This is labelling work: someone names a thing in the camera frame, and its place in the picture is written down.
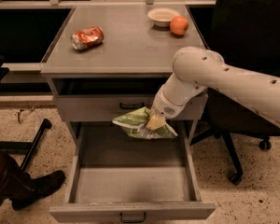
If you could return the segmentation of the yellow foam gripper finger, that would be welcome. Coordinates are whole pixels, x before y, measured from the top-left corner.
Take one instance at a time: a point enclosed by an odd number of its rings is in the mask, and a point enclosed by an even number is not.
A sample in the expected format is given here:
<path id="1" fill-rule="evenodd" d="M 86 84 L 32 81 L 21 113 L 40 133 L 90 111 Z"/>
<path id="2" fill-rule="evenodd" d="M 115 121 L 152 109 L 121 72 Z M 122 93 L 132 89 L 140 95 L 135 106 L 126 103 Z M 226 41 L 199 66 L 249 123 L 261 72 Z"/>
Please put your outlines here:
<path id="1" fill-rule="evenodd" d="M 146 127 L 152 131 L 159 129 L 166 123 L 165 118 L 157 113 L 154 113 L 148 120 Z"/>

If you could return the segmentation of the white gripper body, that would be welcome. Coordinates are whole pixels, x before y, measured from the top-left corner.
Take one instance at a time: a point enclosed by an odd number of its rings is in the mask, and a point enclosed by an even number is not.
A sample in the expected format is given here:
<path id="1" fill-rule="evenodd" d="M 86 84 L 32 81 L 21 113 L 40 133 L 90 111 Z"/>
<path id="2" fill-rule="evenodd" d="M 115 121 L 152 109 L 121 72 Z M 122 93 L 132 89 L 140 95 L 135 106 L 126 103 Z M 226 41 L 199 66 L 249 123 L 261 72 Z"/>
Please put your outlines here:
<path id="1" fill-rule="evenodd" d="M 151 109 L 166 119 L 176 118 L 183 110 L 183 105 L 174 105 L 164 95 L 163 88 L 156 93 Z"/>

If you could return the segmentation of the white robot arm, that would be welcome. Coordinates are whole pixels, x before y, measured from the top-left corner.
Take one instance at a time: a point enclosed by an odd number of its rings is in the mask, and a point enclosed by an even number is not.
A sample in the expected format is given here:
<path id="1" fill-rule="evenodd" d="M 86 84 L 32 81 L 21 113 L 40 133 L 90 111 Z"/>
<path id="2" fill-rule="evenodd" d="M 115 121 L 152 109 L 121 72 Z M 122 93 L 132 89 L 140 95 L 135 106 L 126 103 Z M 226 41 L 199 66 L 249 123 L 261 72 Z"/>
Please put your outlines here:
<path id="1" fill-rule="evenodd" d="M 147 127 L 157 130 L 183 111 L 187 102 L 211 88 L 280 128 L 280 77 L 224 63 L 211 50 L 185 47 L 176 52 L 173 73 L 155 95 Z"/>

